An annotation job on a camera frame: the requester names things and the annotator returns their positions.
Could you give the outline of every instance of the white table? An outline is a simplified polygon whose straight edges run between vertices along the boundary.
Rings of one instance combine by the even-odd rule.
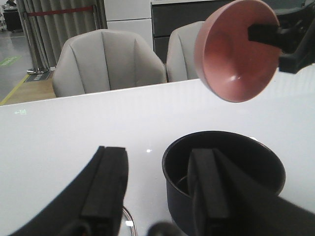
[[[277,73],[256,98],[229,103],[200,80],[0,107],[0,236],[27,223],[84,168],[98,146],[126,147],[125,206],[140,236],[167,209],[161,160],[202,130],[255,137],[283,162],[281,196],[315,212],[315,66]]]

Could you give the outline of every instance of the floor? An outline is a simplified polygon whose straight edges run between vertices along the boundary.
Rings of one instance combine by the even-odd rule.
[[[15,61],[3,65],[4,60]],[[27,39],[23,32],[0,31],[0,105],[54,98],[52,74],[45,81],[24,82],[32,67]]]
[[[0,101],[26,76],[32,67],[28,43],[23,32],[0,31],[0,61],[20,57],[11,65],[0,66]]]

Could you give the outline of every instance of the gray curtain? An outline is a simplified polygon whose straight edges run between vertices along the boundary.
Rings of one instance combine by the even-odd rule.
[[[23,20],[23,12],[43,12],[96,5],[101,29],[106,29],[103,0],[18,0],[18,9]],[[28,17],[40,60],[45,67],[56,66],[63,44],[67,39],[95,30],[95,18],[91,11],[58,15]]]

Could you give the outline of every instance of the black cup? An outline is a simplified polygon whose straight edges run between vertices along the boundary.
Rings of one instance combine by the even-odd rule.
[[[168,209],[178,227],[189,236],[194,236],[194,227],[187,169],[193,148],[219,149],[252,179],[277,195],[284,186],[285,171],[280,159],[254,139],[224,131],[203,131],[179,138],[165,151],[162,167]]]

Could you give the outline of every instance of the gray chair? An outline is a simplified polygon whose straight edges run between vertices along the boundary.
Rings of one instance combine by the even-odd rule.
[[[53,76],[57,97],[165,82],[163,63],[140,35],[109,29],[69,39]]]
[[[171,33],[166,59],[166,71],[170,82],[198,78],[193,51],[202,23],[203,21],[195,22]]]

